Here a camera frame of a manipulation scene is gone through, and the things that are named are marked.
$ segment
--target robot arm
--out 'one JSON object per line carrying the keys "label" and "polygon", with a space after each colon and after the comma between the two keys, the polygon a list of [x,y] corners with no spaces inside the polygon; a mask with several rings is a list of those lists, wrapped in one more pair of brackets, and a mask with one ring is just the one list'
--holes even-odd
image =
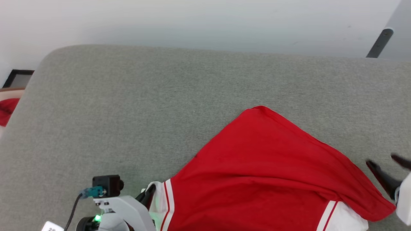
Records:
{"label": "robot arm", "polygon": [[[410,160],[395,153],[391,154],[391,158],[401,167],[411,171]],[[403,181],[400,181],[382,171],[381,167],[372,160],[367,160],[366,164],[390,198],[395,201],[397,216],[406,225],[411,225],[411,173]]]}
{"label": "robot arm", "polygon": [[131,196],[94,199],[104,210],[98,231],[156,231],[147,208]]}

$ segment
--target black cable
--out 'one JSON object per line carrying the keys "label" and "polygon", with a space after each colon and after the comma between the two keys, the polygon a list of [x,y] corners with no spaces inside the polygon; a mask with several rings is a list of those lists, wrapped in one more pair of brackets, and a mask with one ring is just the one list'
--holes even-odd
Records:
{"label": "black cable", "polygon": [[66,224],[66,227],[64,228],[64,231],[67,231],[67,229],[69,228],[70,223],[71,223],[72,220],[73,220],[74,212],[76,211],[77,203],[79,202],[79,200],[80,200],[80,198],[81,198],[82,196],[83,196],[82,193],[80,193],[80,194],[77,196],[77,199],[76,199],[76,201],[74,202],[74,205],[73,205],[72,213],[70,214],[69,221],[67,221],[67,224]]}

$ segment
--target gray fabric surface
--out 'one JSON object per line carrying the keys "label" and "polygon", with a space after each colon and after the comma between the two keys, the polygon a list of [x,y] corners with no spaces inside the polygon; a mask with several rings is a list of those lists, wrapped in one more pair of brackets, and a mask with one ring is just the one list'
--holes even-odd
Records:
{"label": "gray fabric surface", "polygon": [[[119,174],[122,194],[177,173],[243,110],[265,105],[337,148],[378,184],[371,158],[411,158],[411,64],[185,49],[59,49],[34,73],[0,140],[0,227],[64,226],[93,176]],[[80,217],[92,216],[80,201]],[[371,231],[409,230],[395,214]]]}

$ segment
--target red fabric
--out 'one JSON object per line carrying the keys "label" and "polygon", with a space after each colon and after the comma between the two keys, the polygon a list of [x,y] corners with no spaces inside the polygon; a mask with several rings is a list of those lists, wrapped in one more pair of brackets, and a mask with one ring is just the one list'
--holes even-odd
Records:
{"label": "red fabric", "polygon": [[19,99],[5,99],[0,101],[0,126],[5,127],[17,106]]}
{"label": "red fabric", "polygon": [[338,150],[258,106],[171,178],[169,231],[315,231],[329,201],[378,221],[395,210]]}

